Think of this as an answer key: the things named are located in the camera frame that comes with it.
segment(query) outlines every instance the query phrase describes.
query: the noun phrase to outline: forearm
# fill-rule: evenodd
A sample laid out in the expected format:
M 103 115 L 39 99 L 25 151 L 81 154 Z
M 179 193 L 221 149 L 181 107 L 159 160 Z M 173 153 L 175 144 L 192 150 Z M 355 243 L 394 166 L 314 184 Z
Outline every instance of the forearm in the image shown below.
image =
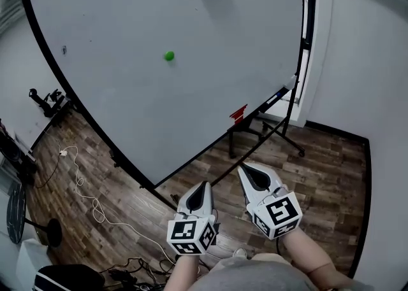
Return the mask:
M 336 270 L 329 255 L 300 228 L 285 234 L 282 241 L 296 267 L 320 289 L 346 287 L 353 282 Z
M 325 265 L 333 265 L 328 254 L 300 228 L 285 234 L 281 239 L 297 268 L 305 274 Z
M 197 280 L 199 256 L 181 256 L 164 291 L 187 291 Z

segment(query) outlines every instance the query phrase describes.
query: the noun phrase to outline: white wall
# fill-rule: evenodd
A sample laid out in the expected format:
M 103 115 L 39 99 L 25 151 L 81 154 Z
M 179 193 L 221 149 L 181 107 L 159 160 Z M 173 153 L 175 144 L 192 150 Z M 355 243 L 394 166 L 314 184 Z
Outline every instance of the white wall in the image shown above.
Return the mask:
M 28 145 L 49 123 L 28 96 L 32 88 L 41 97 L 55 89 L 62 90 L 23 17 L 0 37 L 0 118 Z
M 316 10 L 314 14 L 314 33 L 310 59 L 307 65 L 307 72 L 304 79 L 302 97 L 299 104 L 294 104 L 290 118 L 290 124 L 303 127 L 308 119 L 309 111 L 312 107 L 317 86 L 319 84 L 324 58 L 330 34 L 332 22 L 332 2 L 333 0 L 316 0 Z M 278 101 L 264 115 L 259 117 L 281 121 L 288 112 L 289 103 Z
M 370 140 L 372 203 L 356 279 L 408 281 L 408 0 L 333 0 L 330 37 L 308 120 Z
M 0 190 L 0 276 L 8 287 L 20 291 L 22 287 L 15 274 L 20 245 L 13 244 L 8 237 L 6 223 L 8 199 L 8 195 Z M 34 227 L 26 224 L 22 241 L 31 238 L 38 240 Z

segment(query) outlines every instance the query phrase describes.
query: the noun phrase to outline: whiteboard stand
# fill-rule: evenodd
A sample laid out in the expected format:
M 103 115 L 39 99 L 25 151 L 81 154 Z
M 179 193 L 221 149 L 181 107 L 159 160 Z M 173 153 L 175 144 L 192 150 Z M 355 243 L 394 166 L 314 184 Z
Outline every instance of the whiteboard stand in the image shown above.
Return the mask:
M 219 183 L 222 179 L 224 179 L 227 175 L 229 175 L 234 169 L 236 169 L 240 164 L 242 164 L 252 153 L 254 153 L 270 136 L 273 134 L 277 134 L 278 136 L 282 137 L 285 141 L 287 141 L 289 144 L 294 146 L 299 150 L 299 156 L 304 157 L 305 156 L 305 150 L 304 148 L 300 147 L 297 145 L 293 140 L 288 138 L 286 136 L 286 131 L 288 129 L 289 125 L 289 120 L 291 118 L 291 113 L 293 109 L 293 103 L 295 101 L 295 95 L 296 95 L 296 90 L 298 88 L 298 74 L 296 74 L 296 83 L 295 87 L 292 90 L 291 94 L 291 99 L 290 99 L 290 104 L 288 108 L 288 113 L 286 114 L 286 117 L 283 118 L 275 127 L 272 127 L 265 121 L 263 122 L 263 127 L 271 129 L 271 131 L 266 134 L 264 137 L 262 137 L 243 157 L 241 157 L 238 161 L 236 161 L 231 167 L 229 167 L 222 175 L 220 175 L 218 178 L 216 178 L 212 183 L 211 186 L 215 186 L 217 183 Z M 272 103 L 268 104 L 265 103 L 262 106 L 262 109 L 260 112 L 265 112 L 267 109 L 271 108 L 279 99 L 281 99 L 286 93 L 280 96 L 280 98 L 276 98 L 273 100 Z M 278 129 L 283 125 L 283 130 L 282 132 L 279 132 Z

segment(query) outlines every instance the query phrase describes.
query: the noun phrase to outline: black stand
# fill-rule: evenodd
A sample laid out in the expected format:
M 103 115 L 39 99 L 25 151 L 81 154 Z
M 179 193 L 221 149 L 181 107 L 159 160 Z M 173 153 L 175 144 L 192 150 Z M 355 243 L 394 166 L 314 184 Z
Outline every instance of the black stand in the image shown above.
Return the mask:
M 34 223 L 26 218 L 24 219 L 24 222 L 29 225 L 32 225 L 33 227 L 37 227 L 40 230 L 47 233 L 47 238 L 48 238 L 48 242 L 50 243 L 50 246 L 58 247 L 61 244 L 62 229 L 61 229 L 61 225 L 59 221 L 56 218 L 52 218 L 46 227 L 39 225 L 37 223 Z
M 40 96 L 38 96 L 36 89 L 31 89 L 29 97 L 31 97 L 31 99 L 33 99 L 40 106 L 40 108 L 43 109 L 44 115 L 47 118 L 52 118 L 59 111 L 60 105 L 65 98 L 61 94 L 62 93 L 56 89 L 52 93 L 48 93 L 47 96 L 42 99 Z M 47 102 L 48 98 L 51 98 L 51 101 L 54 102 L 52 107 Z
M 298 77 L 296 76 L 296 83 L 295 83 L 295 87 L 293 88 L 292 93 L 291 93 L 291 99 L 289 101 L 288 112 L 286 114 L 286 117 L 285 117 L 284 123 L 283 123 L 283 130 L 282 130 L 282 132 L 274 131 L 274 133 L 276 133 L 278 136 L 282 137 L 285 141 L 287 141 L 293 147 L 297 148 L 299 150 L 299 156 L 304 157 L 305 156 L 305 150 L 302 147 L 300 147 L 299 145 L 297 145 L 292 139 L 290 139 L 290 138 L 288 138 L 286 136 L 286 131 L 288 130 L 289 120 L 290 120 L 290 117 L 291 117 L 291 114 L 292 114 L 293 104 L 295 103 L 295 96 L 296 96 L 297 89 L 298 89 Z M 273 104 L 275 104 L 279 99 L 282 99 L 283 96 L 284 96 L 284 94 L 281 95 L 279 98 L 276 98 L 273 103 L 267 104 L 266 106 L 262 107 L 262 111 L 258 111 L 257 113 L 255 113 L 255 115 L 258 115 L 259 112 L 265 112 Z M 234 134 L 234 132 L 240 132 L 240 131 L 248 132 L 250 134 L 256 135 L 258 137 L 258 141 L 263 140 L 263 138 L 264 138 L 263 133 L 255 131 L 254 129 L 249 128 L 253 118 L 254 118 L 254 116 L 251 117 L 251 118 L 246 118 L 242 123 L 239 123 L 236 127 L 232 128 L 232 130 L 230 130 L 230 132 L 229 132 L 229 157 L 231 159 L 234 159 L 235 157 L 237 157 L 235 155 L 235 153 L 234 153 L 234 148 L 233 148 L 234 147 L 234 144 L 233 144 L 233 134 Z M 268 129 L 274 130 L 274 128 L 270 124 L 266 123 L 265 121 L 262 124 L 263 124 L 262 132 L 266 132 Z
M 227 175 L 229 175 L 236 167 L 238 167 L 241 163 L 243 163 L 252 153 L 256 151 L 258 147 L 260 147 L 276 130 L 283 125 L 286 121 L 289 120 L 289 117 L 286 116 L 281 122 L 279 122 L 265 137 L 263 137 L 260 141 L 258 141 L 254 147 L 252 147 L 243 157 L 241 157 L 238 161 L 236 161 L 232 166 L 229 167 L 227 171 L 225 171 L 222 175 L 220 175 L 217 179 L 215 179 L 211 186 L 215 186 L 219 183 L 222 179 L 224 179 Z

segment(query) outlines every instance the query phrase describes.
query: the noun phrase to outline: person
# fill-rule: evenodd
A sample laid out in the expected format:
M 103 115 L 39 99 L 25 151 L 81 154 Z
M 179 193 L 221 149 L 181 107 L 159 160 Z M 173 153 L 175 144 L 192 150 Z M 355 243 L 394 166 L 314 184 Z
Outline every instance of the person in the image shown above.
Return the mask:
M 328 254 L 300 228 L 280 238 L 294 267 L 272 253 L 247 260 L 246 251 L 238 249 L 197 281 L 199 257 L 181 256 L 164 291 L 373 290 L 338 272 Z

